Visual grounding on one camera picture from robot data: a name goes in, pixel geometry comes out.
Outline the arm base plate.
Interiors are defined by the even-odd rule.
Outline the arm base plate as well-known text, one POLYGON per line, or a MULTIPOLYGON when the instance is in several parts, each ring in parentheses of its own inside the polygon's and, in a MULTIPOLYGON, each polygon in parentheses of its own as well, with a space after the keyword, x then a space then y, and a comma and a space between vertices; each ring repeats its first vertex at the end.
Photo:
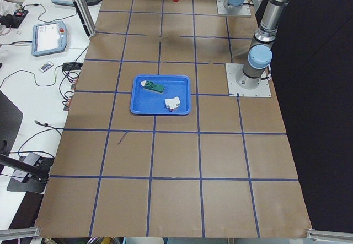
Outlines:
POLYGON ((244 64, 226 63, 228 95, 230 97, 271 97, 266 72, 253 79, 243 73, 244 64))
POLYGON ((251 17, 250 6, 226 6, 226 0, 216 0, 218 15, 225 17, 251 17))

